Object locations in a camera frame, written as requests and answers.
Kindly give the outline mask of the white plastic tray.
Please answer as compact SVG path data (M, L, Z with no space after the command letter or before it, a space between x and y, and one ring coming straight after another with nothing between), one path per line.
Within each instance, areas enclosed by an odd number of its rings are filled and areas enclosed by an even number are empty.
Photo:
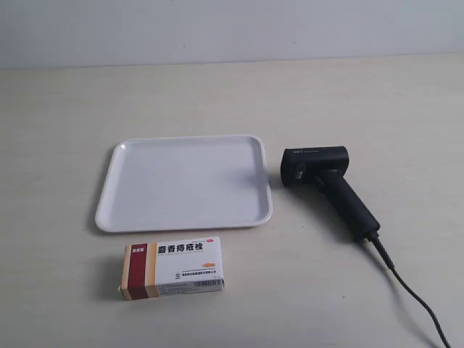
M132 138L112 151L94 220L136 233L251 228L272 213L258 137Z

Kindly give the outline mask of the white red medicine box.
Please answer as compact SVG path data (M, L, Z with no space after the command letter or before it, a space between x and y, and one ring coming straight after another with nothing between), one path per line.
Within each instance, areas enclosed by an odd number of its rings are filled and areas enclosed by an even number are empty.
M224 288L223 256L217 236L125 247L119 291L126 301Z

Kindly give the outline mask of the black handheld barcode scanner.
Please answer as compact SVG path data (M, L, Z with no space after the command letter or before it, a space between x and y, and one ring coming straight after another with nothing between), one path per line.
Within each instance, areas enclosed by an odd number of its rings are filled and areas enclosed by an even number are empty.
M348 227L355 241L378 238L380 223L348 184L349 154L344 146L285 149L280 174L285 187L313 185Z

